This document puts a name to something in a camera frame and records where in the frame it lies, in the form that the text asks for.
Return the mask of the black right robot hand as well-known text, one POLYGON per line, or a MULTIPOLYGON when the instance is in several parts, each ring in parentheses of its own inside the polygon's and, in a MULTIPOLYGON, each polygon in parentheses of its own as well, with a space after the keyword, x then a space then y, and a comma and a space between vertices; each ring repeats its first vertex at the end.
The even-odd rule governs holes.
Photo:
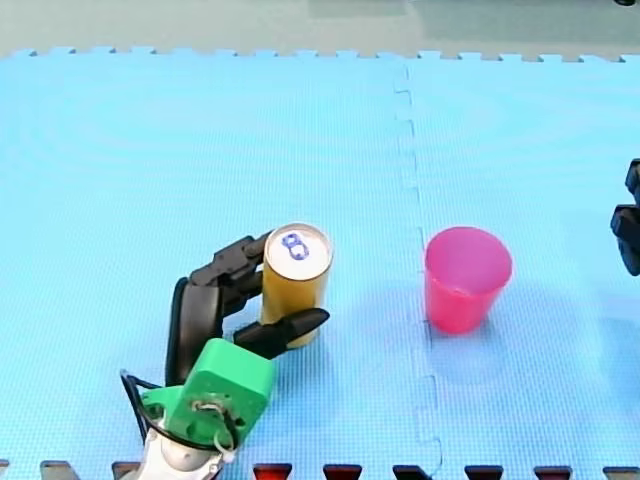
POLYGON ((633 204, 619 204, 614 208, 610 228, 617 240, 621 259, 628 273, 639 275, 639 159, 633 159, 625 178, 625 186, 633 204))

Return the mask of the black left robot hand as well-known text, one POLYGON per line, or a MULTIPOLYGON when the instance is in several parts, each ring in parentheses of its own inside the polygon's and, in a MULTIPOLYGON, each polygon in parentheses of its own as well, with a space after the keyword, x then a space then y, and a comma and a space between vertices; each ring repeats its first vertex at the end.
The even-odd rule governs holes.
MULTIPOLYGON (((223 321, 241 311, 248 300, 266 295, 263 286, 268 235, 245 236, 214 254, 212 261, 189 276, 180 278, 174 289, 165 362, 165 383, 185 382, 205 343, 223 336, 223 321)), ((290 343, 323 325, 330 314, 320 307, 296 307, 280 313, 276 322, 254 322, 237 330, 235 345, 266 359, 289 350, 290 343)))

